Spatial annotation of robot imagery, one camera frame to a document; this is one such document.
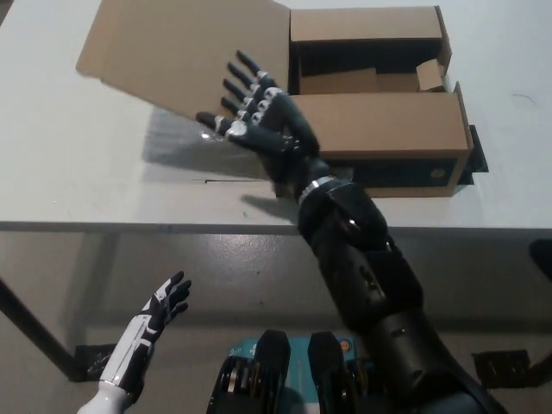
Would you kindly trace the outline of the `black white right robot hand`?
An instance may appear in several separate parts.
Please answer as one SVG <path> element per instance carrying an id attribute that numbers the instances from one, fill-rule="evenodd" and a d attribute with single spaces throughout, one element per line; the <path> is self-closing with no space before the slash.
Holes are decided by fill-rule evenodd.
<path id="1" fill-rule="evenodd" d="M 243 51 L 229 72 L 241 83 L 223 80 L 227 116 L 201 111 L 196 121 L 227 141 L 257 154 L 277 197 L 302 194 L 333 177 L 320 155 L 316 135 L 291 96 Z"/>

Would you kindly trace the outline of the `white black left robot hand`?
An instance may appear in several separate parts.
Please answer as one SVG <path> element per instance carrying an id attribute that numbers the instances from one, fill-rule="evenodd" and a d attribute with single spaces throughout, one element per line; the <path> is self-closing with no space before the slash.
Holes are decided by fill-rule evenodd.
<path id="1" fill-rule="evenodd" d="M 100 376 L 102 382 L 128 393 L 135 391 L 145 377 L 154 345 L 163 330 L 187 310 L 190 288 L 191 281 L 180 271 L 154 292 L 124 330 Z"/>

